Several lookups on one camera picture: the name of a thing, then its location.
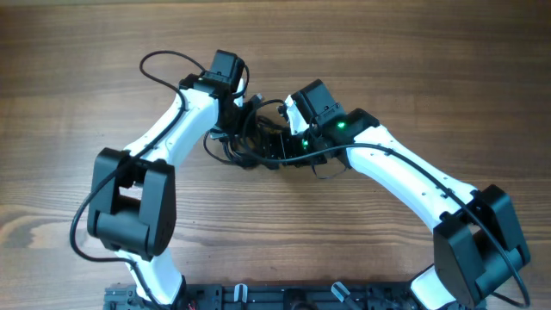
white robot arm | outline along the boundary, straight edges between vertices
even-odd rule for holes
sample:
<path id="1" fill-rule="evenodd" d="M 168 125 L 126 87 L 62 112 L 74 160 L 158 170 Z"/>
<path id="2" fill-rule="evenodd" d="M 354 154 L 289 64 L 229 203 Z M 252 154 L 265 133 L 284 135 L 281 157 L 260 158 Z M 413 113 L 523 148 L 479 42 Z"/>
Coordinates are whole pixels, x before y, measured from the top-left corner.
<path id="1" fill-rule="evenodd" d="M 200 76 L 189 75 L 180 83 L 179 91 L 185 102 L 176 96 L 159 121 L 124 151 L 105 149 L 98 155 L 94 186 L 149 145 L 175 119 L 178 111 L 186 110 L 129 172 L 107 183 L 90 204 L 89 233 L 118 257 L 135 262 L 128 268 L 136 281 L 138 296 L 145 301 L 154 298 L 154 304 L 174 309 L 191 307 L 187 302 L 182 306 L 185 278 L 172 262 L 167 247 L 176 222 L 174 171 L 205 132 L 214 130 L 222 136 L 234 137 L 242 127 L 248 126 L 244 120 L 250 117 L 245 115 L 254 114 L 257 108 L 252 107 L 252 102 L 244 103 L 245 83 L 240 78 L 243 68 L 244 63 L 237 56 L 218 51 L 210 71 Z M 373 116 L 361 110 L 344 113 L 319 80 L 289 96 L 280 108 L 290 125 L 287 141 L 291 142 L 284 144 L 279 133 L 282 143 L 278 147 L 284 155 L 276 156 L 277 152 L 272 152 L 271 159 L 266 159 L 262 154 L 251 154 L 259 163 L 271 160 L 271 163 L 310 164 L 312 160 L 305 158 L 313 158 L 311 155 L 315 152 L 321 161 L 336 157 L 388 189 L 434 233 L 435 265 L 406 284 L 413 295 L 411 305 L 441 309 L 458 301 L 475 307 L 529 262 L 528 247 L 511 202 L 499 188 L 490 187 L 480 192 L 444 174 L 401 145 Z M 297 149 L 294 147 L 297 144 L 304 147 Z M 119 187 L 132 185 L 144 187 L 141 201 L 120 195 Z M 496 242 L 503 247 L 501 250 L 499 246 L 497 250 L 488 249 L 487 245 L 481 248 L 489 241 L 482 235 L 474 238 L 468 232 L 470 211 L 466 208 L 478 210 L 474 212 L 492 226 L 490 230 L 498 235 Z M 500 251 L 506 251 L 503 259 L 499 257 Z M 143 279 L 136 274 L 136 268 Z M 144 282 L 148 291 L 142 286 Z M 362 309 L 350 300 L 350 291 L 338 283 L 333 287 L 333 294 L 352 309 Z M 236 288 L 234 293 L 235 302 L 241 299 L 247 302 L 246 290 Z M 368 293 L 366 302 L 369 298 L 374 296 Z M 156 308 L 151 303 L 146 306 Z"/>

table surface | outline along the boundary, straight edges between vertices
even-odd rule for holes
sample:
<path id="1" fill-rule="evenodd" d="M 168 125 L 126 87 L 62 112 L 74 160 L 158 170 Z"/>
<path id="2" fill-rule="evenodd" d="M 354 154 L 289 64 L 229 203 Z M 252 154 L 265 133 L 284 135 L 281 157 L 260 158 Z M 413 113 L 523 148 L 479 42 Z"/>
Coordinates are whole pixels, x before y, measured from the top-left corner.
<path id="1" fill-rule="evenodd" d="M 521 275 L 533 308 L 548 308 L 550 12 L 476 0 L 1 8 L 0 309 L 97 309 L 105 287 L 132 281 L 119 263 L 77 258 L 72 216 L 97 153 L 136 140 L 173 100 L 140 59 L 173 49 L 208 66 L 218 48 L 251 68 L 251 95 L 285 98 L 321 78 L 436 167 L 505 189 L 532 254 Z M 196 72 L 171 56 L 147 69 L 172 83 Z M 405 281 L 433 262 L 421 220 L 354 171 L 242 170 L 197 144 L 176 179 L 170 246 L 189 283 Z M 82 224 L 77 239 L 112 255 Z M 512 280 L 499 291 L 520 297 Z"/>

black bracket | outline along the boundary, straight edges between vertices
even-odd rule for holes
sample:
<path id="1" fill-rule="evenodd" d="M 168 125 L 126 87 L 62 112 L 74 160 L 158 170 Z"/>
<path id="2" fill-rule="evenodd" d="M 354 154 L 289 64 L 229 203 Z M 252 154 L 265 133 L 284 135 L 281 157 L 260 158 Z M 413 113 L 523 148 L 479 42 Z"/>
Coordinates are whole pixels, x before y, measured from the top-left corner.
<path id="1" fill-rule="evenodd" d="M 520 270 L 530 261 L 530 254 L 511 198 L 495 185 L 475 191 L 473 196 L 467 207 Z M 433 232 L 436 273 L 461 304 L 473 308 L 509 279 L 511 271 L 484 232 L 471 233 L 471 221 L 462 210 L 442 218 Z"/>
<path id="2" fill-rule="evenodd" d="M 104 148 L 96 158 L 92 189 L 130 160 L 128 152 Z M 141 200 L 121 195 L 120 187 L 142 185 Z M 90 203 L 88 233 L 111 251 L 120 249 L 145 260 L 163 253 L 176 224 L 176 185 L 172 165 L 138 160 L 116 176 Z"/>

black cable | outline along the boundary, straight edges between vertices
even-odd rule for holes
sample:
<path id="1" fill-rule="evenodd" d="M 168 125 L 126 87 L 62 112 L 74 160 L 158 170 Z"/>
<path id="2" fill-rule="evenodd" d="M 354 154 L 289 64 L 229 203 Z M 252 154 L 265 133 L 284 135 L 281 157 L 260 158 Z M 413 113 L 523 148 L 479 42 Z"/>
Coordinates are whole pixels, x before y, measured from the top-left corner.
<path id="1" fill-rule="evenodd" d="M 203 148 L 205 149 L 205 152 L 207 152 L 208 155 L 210 155 L 210 157 L 218 160 L 219 162 L 221 162 L 222 164 L 233 164 L 233 162 L 229 161 L 229 160 L 224 160 L 222 158 L 219 158 L 218 156 L 214 155 L 212 152 L 210 152 L 210 150 L 208 150 L 208 147 L 207 147 L 207 138 L 208 138 L 208 135 L 210 134 L 210 131 L 207 131 L 205 133 L 205 136 L 203 137 Z"/>
<path id="2" fill-rule="evenodd" d="M 247 91 L 247 87 L 249 86 L 249 79 L 251 78 L 251 74 L 249 73 L 249 67 L 247 65 L 245 65 L 245 71 L 247 71 L 247 80 L 245 82 L 245 86 L 243 87 L 243 89 L 241 91 L 236 92 L 236 93 L 233 94 L 234 98 L 241 97 Z"/>
<path id="3" fill-rule="evenodd" d="M 288 164 L 288 163 L 292 163 L 292 162 L 296 162 L 296 161 L 300 161 L 300 160 L 304 160 L 304 159 L 309 159 L 309 158 L 313 158 L 313 157 L 316 157 L 316 156 L 319 156 L 321 154 L 324 154 L 324 153 L 327 153 L 327 152 L 333 152 L 333 151 L 340 151 L 340 150 L 345 150 L 347 148 L 354 148 L 354 147 L 366 147 L 366 148 L 371 148 L 371 149 L 375 149 L 375 150 L 379 150 L 379 151 L 383 151 L 385 153 L 385 155 L 387 156 L 390 156 L 390 155 L 393 155 L 395 156 L 396 158 L 402 160 L 403 162 L 405 162 L 406 164 L 410 165 L 413 169 L 417 170 L 419 173 L 421 173 L 423 176 L 425 176 L 426 178 L 428 178 L 429 180 L 431 180 L 441 191 L 444 192 L 445 195 L 447 195 L 448 197 L 450 197 L 454 202 L 456 202 L 460 207 L 461 209 L 463 210 L 463 212 L 465 212 L 467 214 L 467 216 L 474 222 L 474 224 L 476 224 L 483 232 L 484 234 L 490 239 L 490 241 L 492 242 L 493 246 L 495 247 L 495 249 L 499 252 L 499 255 L 504 259 L 505 261 L 505 264 L 507 265 L 507 268 L 509 269 L 509 271 L 511 272 L 513 278 L 515 279 L 515 281 L 517 282 L 517 285 L 518 285 L 518 288 L 520 289 L 522 295 L 523 295 L 523 298 L 524 298 L 524 303 L 521 304 L 517 301 L 513 301 L 511 299 L 509 299 L 508 297 L 505 297 L 501 294 L 498 294 L 498 293 L 493 293 L 492 295 L 494 295 L 495 297 L 499 298 L 500 300 L 502 301 L 505 301 L 509 304 L 511 304 L 512 306 L 515 306 L 515 307 L 521 307 L 521 308 L 526 308 L 526 307 L 529 307 L 530 306 L 530 297 L 529 297 L 529 293 L 528 293 L 528 289 L 526 288 L 526 285 L 524 284 L 524 281 L 523 279 L 521 278 L 521 276 L 518 274 L 518 271 L 517 269 L 515 268 L 515 266 L 513 265 L 513 263 L 511 262 L 511 260 L 509 259 L 509 257 L 507 256 L 507 254 L 505 253 L 505 250 L 504 248 L 501 246 L 501 244 L 498 242 L 498 240 L 495 238 L 495 236 L 492 234 L 492 232 L 490 232 L 490 230 L 488 229 L 488 227 L 486 227 L 486 225 L 484 225 L 484 223 L 482 223 L 482 221 L 479 219 L 478 216 L 476 216 L 476 214 L 473 213 L 473 211 L 471 211 L 467 205 L 461 200 L 459 199 L 459 197 L 457 197 L 454 192 L 451 190 L 451 189 L 448 189 L 444 186 L 444 184 L 442 184 L 440 181 L 438 181 L 435 177 L 433 177 L 427 170 L 425 170 L 423 167 L 419 166 L 418 164 L 416 164 L 414 161 L 412 161 L 411 159 L 409 159 L 408 157 L 396 152 L 395 150 L 391 149 L 391 148 L 388 148 L 388 147 L 385 147 L 385 146 L 379 146 L 379 145 L 374 145 L 374 144 L 369 144 L 369 143 L 355 143 L 353 145 L 344 145 L 344 146 L 333 146 L 333 147 L 328 147 L 324 150 L 321 150 L 321 151 L 316 151 L 316 152 L 311 152 L 307 155 L 302 155 L 302 156 L 298 156 L 298 157 L 295 157 L 295 158 L 286 158 L 286 159 L 268 159 L 268 158 L 263 158 L 261 156 L 259 156 L 258 154 L 256 154 L 255 152 L 253 152 L 251 150 L 251 148 L 249 147 L 249 145 L 247 144 L 247 141 L 245 140 L 246 139 L 246 134 L 247 134 L 247 125 L 249 124 L 249 121 L 251 120 L 251 117 L 262 107 L 265 107 L 271 103 L 285 103 L 283 100 L 280 100 L 280 99 L 273 99 L 273 100 L 268 100 L 267 102 L 263 102 L 261 104 L 259 104 L 257 107 L 255 107 L 248 115 L 247 117 L 245 118 L 245 122 L 243 124 L 243 132 L 242 132 L 242 135 L 241 135 L 241 138 L 242 140 L 240 140 L 240 145 L 242 147 L 245 148 L 245 150 L 253 157 L 253 158 L 256 158 L 257 160 L 261 161 L 261 162 L 264 162 L 264 163 L 270 163 L 270 164 Z"/>
<path id="4" fill-rule="evenodd" d="M 176 116 L 174 117 L 174 119 L 169 123 L 169 125 L 165 129 L 163 129 L 163 131 L 157 137 L 155 137 L 155 139 L 153 139 L 149 144 L 147 144 L 143 150 L 138 152 L 138 154 L 134 155 L 127 162 L 120 165 L 116 170 L 113 170 L 111 173 L 109 173 L 104 179 L 102 179 L 99 182 L 99 184 L 97 184 L 97 186 L 95 186 L 95 188 L 93 188 L 90 191 L 90 193 L 84 199 L 83 203 L 80 205 L 80 207 L 78 207 L 78 210 L 75 213 L 74 218 L 72 219 L 71 230 L 69 232 L 69 243 L 71 244 L 71 248 L 75 251 L 75 253 L 77 253 L 81 258 L 83 258 L 85 260 L 88 260 L 88 261 L 91 261 L 91 262 L 94 262 L 94 263 L 121 262 L 121 263 L 129 264 L 131 266 L 131 268 L 135 271 L 135 274 L 138 278 L 139 284 L 144 289 L 145 294 L 151 300 L 153 306 L 156 309 L 165 310 L 165 307 L 161 306 L 158 303 L 158 301 L 155 299 L 155 296 L 153 296 L 153 294 L 152 294 L 151 290 L 149 289 L 149 287 L 147 286 L 147 283 L 145 282 L 145 279 L 144 279 L 141 271 L 139 270 L 138 264 L 136 262 L 134 262 L 131 259 L 122 258 L 122 257 L 91 257 L 88 254 L 81 251 L 80 248 L 78 248 L 77 238 L 76 238 L 78 221 L 80 220 L 80 217 L 82 216 L 84 210 L 86 209 L 86 207 L 88 207 L 88 205 L 90 204 L 92 199 L 94 199 L 94 197 L 100 192 L 100 190 L 107 183 L 109 183 L 111 181 L 111 179 L 113 179 L 114 177 L 118 177 L 122 172 L 126 171 L 129 167 L 131 167 L 134 163 L 136 163 L 139 160 L 139 158 L 141 158 L 146 153 L 148 153 L 177 124 L 177 122 L 182 117 L 183 112 L 185 111 L 185 108 L 184 108 L 185 107 L 185 98 L 183 97 L 180 90 L 176 86 L 174 86 L 172 84 L 169 84 L 168 82 L 165 82 L 164 80 L 161 80 L 157 77 L 154 77 L 154 76 L 152 76 L 151 74 L 147 73 L 144 70 L 145 61 L 148 60 L 150 57 L 155 56 L 155 55 L 159 55 L 159 54 L 172 54 L 172 55 L 183 57 L 183 58 L 191 61 L 195 65 L 197 65 L 202 71 L 205 71 L 205 68 L 202 65 L 200 65 L 198 62 L 196 62 L 194 59 L 190 58 L 190 56 L 187 56 L 187 55 L 182 54 L 182 53 L 174 52 L 174 51 L 156 51 L 156 52 L 153 52 L 153 53 L 148 53 L 139 62 L 139 71 L 143 75 L 145 75 L 146 77 L 150 78 L 151 80 L 153 80 L 157 83 L 160 83 L 160 84 L 170 88 L 171 90 L 174 90 L 178 94 L 178 96 L 180 97 L 180 100 L 182 101 L 182 105 L 178 109 L 178 112 L 177 112 Z"/>

